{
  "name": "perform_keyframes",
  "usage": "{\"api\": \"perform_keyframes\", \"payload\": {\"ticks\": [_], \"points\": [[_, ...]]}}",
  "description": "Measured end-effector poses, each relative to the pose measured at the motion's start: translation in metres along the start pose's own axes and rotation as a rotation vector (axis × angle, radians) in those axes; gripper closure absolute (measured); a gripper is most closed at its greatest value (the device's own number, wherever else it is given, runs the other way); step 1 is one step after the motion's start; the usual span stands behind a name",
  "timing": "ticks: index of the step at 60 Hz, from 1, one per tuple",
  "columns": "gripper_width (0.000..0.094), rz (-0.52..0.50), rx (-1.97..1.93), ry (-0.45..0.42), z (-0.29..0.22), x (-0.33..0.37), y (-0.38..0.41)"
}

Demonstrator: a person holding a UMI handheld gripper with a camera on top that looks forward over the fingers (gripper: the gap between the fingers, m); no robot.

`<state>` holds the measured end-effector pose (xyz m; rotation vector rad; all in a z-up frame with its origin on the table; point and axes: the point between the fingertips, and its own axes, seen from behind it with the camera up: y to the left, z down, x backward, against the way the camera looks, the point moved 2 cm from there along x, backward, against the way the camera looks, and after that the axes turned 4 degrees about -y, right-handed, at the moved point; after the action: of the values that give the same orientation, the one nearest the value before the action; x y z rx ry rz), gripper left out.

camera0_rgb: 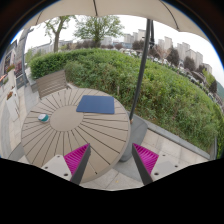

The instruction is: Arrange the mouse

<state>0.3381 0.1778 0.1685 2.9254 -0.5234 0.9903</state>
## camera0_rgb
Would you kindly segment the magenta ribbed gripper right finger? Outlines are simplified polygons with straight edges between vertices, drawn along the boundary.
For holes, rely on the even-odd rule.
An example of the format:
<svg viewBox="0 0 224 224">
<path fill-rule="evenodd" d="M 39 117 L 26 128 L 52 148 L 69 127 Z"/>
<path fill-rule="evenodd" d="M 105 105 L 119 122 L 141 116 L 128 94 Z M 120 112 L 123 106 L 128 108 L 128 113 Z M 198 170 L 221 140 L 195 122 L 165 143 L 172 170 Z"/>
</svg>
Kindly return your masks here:
<svg viewBox="0 0 224 224">
<path fill-rule="evenodd" d="M 132 155 L 144 185 L 181 169 L 178 162 L 165 153 L 158 155 L 135 143 L 132 144 Z"/>
</svg>

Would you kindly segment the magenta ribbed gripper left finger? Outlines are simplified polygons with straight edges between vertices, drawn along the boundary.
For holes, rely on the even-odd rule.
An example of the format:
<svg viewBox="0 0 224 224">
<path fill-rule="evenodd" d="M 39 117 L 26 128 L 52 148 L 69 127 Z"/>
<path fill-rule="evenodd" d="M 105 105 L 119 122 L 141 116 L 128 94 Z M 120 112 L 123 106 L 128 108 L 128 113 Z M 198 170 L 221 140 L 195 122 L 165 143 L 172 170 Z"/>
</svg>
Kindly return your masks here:
<svg viewBox="0 0 224 224">
<path fill-rule="evenodd" d="M 90 144 L 85 144 L 65 156 L 55 155 L 42 169 L 79 185 L 90 154 Z"/>
</svg>

